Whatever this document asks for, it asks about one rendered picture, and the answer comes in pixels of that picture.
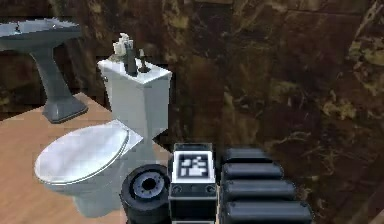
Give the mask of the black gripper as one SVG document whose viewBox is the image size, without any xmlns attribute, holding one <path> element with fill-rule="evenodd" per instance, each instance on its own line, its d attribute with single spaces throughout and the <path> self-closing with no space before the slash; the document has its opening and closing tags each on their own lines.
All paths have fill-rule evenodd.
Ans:
<svg viewBox="0 0 384 224">
<path fill-rule="evenodd" d="M 123 181 L 120 200 L 126 224 L 171 224 L 167 168 L 147 164 L 133 170 Z"/>
</svg>

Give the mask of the white toilet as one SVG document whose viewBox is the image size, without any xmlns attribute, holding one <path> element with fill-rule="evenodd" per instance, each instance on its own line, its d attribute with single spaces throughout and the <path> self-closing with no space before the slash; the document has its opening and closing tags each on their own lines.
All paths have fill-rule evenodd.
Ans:
<svg viewBox="0 0 384 224">
<path fill-rule="evenodd" d="M 118 210 L 126 176 L 156 161 L 152 139 L 168 128 L 172 72 L 145 65 L 147 72 L 133 76 L 121 61 L 99 61 L 112 120 L 61 136 L 36 159 L 34 171 L 40 182 L 72 197 L 85 217 Z"/>
</svg>

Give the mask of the small dark candle holder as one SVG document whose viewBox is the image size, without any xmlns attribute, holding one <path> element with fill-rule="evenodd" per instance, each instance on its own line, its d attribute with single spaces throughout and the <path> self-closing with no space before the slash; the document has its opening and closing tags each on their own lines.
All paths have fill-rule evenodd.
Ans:
<svg viewBox="0 0 384 224">
<path fill-rule="evenodd" d="M 139 49 L 139 58 L 141 61 L 141 67 L 138 69 L 141 73 L 147 73 L 151 69 L 146 65 L 146 55 L 143 49 Z"/>
</svg>

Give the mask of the white cloth bundle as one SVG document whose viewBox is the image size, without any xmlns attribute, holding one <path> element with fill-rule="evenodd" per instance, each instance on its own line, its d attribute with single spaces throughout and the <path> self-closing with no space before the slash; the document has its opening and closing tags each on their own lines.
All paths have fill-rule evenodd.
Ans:
<svg viewBox="0 0 384 224">
<path fill-rule="evenodd" d="M 114 54 L 124 56 L 134 51 L 133 40 L 126 33 L 121 33 L 120 38 L 113 44 Z"/>
</svg>

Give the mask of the grey pedestal sink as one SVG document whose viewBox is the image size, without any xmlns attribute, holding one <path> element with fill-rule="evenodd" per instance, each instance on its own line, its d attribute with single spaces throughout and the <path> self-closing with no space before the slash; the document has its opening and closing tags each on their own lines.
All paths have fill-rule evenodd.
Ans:
<svg viewBox="0 0 384 224">
<path fill-rule="evenodd" d="M 79 24 L 57 18 L 0 24 L 0 52 L 23 52 L 34 59 L 47 97 L 42 114 L 53 124 L 65 122 L 88 110 L 71 94 L 53 54 L 55 47 L 80 36 Z"/>
</svg>

